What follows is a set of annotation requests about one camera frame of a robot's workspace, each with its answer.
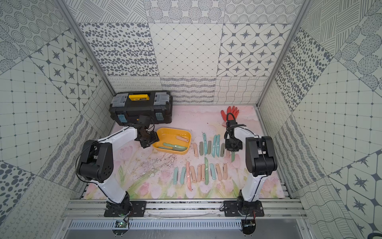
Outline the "sage green fruit knife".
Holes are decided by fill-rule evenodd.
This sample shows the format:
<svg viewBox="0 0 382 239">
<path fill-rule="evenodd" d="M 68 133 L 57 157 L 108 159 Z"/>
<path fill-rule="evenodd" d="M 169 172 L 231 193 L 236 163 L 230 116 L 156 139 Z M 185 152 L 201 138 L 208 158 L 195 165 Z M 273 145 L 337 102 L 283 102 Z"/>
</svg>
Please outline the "sage green fruit knife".
<svg viewBox="0 0 382 239">
<path fill-rule="evenodd" d="M 200 156 L 204 155 L 204 143 L 202 141 L 199 144 L 199 153 L 200 153 Z"/>
</svg>

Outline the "green folding fruit knife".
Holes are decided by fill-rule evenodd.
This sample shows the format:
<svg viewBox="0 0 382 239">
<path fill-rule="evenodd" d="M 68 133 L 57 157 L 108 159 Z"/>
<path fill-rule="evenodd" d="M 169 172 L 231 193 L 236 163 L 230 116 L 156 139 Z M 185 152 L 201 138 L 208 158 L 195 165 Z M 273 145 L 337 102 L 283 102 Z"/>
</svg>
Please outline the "green folding fruit knife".
<svg viewBox="0 0 382 239">
<path fill-rule="evenodd" d="M 209 161 L 205 157 L 205 185 L 209 184 Z"/>
</svg>

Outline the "teal lettered fruit knife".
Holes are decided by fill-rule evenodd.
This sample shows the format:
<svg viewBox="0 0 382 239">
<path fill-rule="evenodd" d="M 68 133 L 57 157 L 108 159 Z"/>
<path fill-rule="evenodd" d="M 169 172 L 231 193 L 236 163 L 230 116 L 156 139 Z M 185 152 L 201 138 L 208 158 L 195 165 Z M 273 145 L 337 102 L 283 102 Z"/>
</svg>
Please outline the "teal lettered fruit knife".
<svg viewBox="0 0 382 239">
<path fill-rule="evenodd" d="M 205 132 L 203 132 L 203 146 L 204 146 L 204 155 L 207 155 L 207 153 L 208 153 L 208 141 L 207 141 L 207 135 Z"/>
</svg>

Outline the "teal curved handle knife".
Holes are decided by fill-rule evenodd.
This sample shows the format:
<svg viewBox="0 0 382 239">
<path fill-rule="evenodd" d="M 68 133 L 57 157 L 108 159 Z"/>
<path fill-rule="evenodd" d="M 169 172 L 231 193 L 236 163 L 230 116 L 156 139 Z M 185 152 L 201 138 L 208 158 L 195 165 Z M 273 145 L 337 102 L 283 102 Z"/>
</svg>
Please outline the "teal curved handle knife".
<svg viewBox="0 0 382 239">
<path fill-rule="evenodd" d="M 216 155 L 216 141 L 217 141 L 217 135 L 214 136 L 212 147 L 211 147 L 211 155 L 213 158 L 215 158 L 215 155 Z"/>
</svg>

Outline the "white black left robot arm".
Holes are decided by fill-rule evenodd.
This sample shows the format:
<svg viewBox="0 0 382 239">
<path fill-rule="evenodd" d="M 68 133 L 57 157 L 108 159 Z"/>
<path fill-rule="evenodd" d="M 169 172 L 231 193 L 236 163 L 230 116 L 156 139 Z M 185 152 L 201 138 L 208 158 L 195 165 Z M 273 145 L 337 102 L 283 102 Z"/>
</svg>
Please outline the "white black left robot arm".
<svg viewBox="0 0 382 239">
<path fill-rule="evenodd" d="M 140 142 L 142 148 L 158 142 L 158 134 L 149 129 L 151 125 L 154 125 L 151 117 L 140 115 L 136 123 L 130 123 L 114 134 L 98 140 L 87 140 L 76 160 L 76 176 L 85 183 L 95 184 L 110 205 L 128 207 L 128 193 L 113 175 L 113 153 L 133 140 Z"/>
</svg>

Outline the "long coral fruit knife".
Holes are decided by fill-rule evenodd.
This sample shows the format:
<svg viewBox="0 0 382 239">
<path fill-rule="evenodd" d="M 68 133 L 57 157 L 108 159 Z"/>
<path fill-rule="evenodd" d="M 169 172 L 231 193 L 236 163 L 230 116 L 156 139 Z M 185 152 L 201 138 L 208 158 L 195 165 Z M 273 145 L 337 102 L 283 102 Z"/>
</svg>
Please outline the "long coral fruit knife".
<svg viewBox="0 0 382 239">
<path fill-rule="evenodd" d="M 188 161 L 186 163 L 186 178 L 187 178 L 187 187 L 188 187 L 188 190 L 192 191 L 191 167 L 190 167 L 190 163 Z"/>
</svg>

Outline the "peach fruit knife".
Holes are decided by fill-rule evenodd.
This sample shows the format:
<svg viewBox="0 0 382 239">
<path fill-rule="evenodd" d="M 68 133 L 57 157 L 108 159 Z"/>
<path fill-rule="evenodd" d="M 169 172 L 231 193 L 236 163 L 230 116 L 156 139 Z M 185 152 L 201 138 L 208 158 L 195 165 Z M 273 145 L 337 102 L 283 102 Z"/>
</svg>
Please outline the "peach fruit knife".
<svg viewBox="0 0 382 239">
<path fill-rule="evenodd" d="M 223 164 L 223 179 L 227 180 L 228 179 L 228 166 L 227 163 Z"/>
<path fill-rule="evenodd" d="M 216 170 L 218 180 L 222 181 L 222 179 L 223 179 L 222 171 L 221 171 L 220 165 L 218 163 L 215 165 L 215 170 Z"/>
</svg>

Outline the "yellow plastic storage tray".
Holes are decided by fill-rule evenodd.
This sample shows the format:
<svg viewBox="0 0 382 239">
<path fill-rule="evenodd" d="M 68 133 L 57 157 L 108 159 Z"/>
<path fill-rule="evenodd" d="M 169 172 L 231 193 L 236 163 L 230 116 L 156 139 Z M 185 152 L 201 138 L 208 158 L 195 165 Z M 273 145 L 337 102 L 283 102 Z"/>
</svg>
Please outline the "yellow plastic storage tray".
<svg viewBox="0 0 382 239">
<path fill-rule="evenodd" d="M 188 152 L 188 150 L 191 146 L 191 140 L 192 140 L 192 136 L 191 136 L 191 133 L 189 131 L 182 130 L 182 129 L 163 127 L 163 128 L 158 129 L 156 132 L 157 132 L 158 137 L 159 137 L 159 141 L 153 144 L 153 147 L 156 150 L 158 150 L 160 152 L 180 154 L 180 155 L 185 155 Z M 184 141 L 178 140 L 178 139 L 176 139 L 176 135 L 186 137 L 190 141 L 184 142 Z M 163 143 L 181 145 L 181 146 L 187 147 L 188 149 L 186 151 L 172 151 L 172 150 L 166 150 L 166 149 L 158 148 L 159 146 L 163 146 Z"/>
</svg>

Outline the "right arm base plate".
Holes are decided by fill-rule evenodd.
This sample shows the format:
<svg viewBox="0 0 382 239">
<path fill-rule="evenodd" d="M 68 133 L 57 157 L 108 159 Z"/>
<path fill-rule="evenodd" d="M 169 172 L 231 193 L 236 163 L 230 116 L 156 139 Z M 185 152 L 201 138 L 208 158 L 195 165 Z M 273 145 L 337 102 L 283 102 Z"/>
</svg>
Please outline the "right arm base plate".
<svg viewBox="0 0 382 239">
<path fill-rule="evenodd" d="M 220 208 L 224 212 L 226 217 L 263 217 L 265 215 L 262 202 L 257 200 L 254 202 L 247 201 L 223 201 L 223 205 Z"/>
</svg>

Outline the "teal folding fruit knife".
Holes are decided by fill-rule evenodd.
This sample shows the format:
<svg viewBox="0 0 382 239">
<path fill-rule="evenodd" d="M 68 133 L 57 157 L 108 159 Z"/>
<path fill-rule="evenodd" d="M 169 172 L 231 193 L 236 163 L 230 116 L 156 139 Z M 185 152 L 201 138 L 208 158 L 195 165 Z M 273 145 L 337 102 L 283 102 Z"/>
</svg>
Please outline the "teal folding fruit knife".
<svg viewBox="0 0 382 239">
<path fill-rule="evenodd" d="M 216 180 L 215 166 L 213 163 L 210 163 L 210 174 L 211 174 L 212 180 Z"/>
</svg>

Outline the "pink folding fruit knife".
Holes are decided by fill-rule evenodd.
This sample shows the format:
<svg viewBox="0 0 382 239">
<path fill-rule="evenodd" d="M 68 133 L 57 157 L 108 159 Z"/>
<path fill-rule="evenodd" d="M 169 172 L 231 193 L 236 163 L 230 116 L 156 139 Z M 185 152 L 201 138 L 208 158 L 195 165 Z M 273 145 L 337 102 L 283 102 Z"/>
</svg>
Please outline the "pink folding fruit knife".
<svg viewBox="0 0 382 239">
<path fill-rule="evenodd" d="M 190 166 L 190 173 L 191 173 L 192 183 L 196 183 L 197 182 L 196 171 L 193 166 Z"/>
</svg>

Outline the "long pink fruit knife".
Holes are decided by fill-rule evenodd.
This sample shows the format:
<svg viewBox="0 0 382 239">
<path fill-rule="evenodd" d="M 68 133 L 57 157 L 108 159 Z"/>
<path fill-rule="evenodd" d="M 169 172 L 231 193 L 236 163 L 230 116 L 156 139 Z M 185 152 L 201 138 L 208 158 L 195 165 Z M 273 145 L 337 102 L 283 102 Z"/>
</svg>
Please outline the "long pink fruit knife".
<svg viewBox="0 0 382 239">
<path fill-rule="evenodd" d="M 176 139 L 184 141 L 184 142 L 189 142 L 190 141 L 188 138 L 180 136 L 180 135 L 176 135 Z"/>
</svg>

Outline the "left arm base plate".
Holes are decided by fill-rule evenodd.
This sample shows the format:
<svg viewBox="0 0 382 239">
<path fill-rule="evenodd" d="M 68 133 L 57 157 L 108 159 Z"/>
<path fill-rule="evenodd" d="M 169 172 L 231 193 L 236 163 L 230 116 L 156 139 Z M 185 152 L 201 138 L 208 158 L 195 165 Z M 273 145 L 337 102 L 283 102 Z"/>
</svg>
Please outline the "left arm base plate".
<svg viewBox="0 0 382 239">
<path fill-rule="evenodd" d="M 106 203 L 104 217 L 143 217 L 147 201 L 129 201 L 121 204 Z"/>
</svg>

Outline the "mint folding knife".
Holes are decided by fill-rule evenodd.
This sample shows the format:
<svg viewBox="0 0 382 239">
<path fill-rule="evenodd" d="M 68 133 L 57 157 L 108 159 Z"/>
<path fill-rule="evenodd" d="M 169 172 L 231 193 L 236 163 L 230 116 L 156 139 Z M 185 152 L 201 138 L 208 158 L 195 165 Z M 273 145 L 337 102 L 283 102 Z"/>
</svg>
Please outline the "mint folding knife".
<svg viewBox="0 0 382 239">
<path fill-rule="evenodd" d="M 182 167 L 181 176 L 180 176 L 180 184 L 185 183 L 185 177 L 186 177 L 186 167 Z"/>
</svg>

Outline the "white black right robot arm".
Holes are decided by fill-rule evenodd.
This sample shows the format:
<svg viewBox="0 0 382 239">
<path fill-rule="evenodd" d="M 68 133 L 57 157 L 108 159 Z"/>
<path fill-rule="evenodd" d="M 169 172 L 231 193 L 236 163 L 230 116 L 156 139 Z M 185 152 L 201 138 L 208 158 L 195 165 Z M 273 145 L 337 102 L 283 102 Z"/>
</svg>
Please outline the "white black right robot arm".
<svg viewBox="0 0 382 239">
<path fill-rule="evenodd" d="M 246 125 L 238 124 L 233 113 L 226 115 L 225 149 L 230 152 L 245 150 L 245 163 L 249 172 L 245 186 L 240 190 L 238 210 L 248 215 L 260 208 L 260 192 L 265 180 L 278 168 L 273 139 L 259 136 Z"/>
</svg>

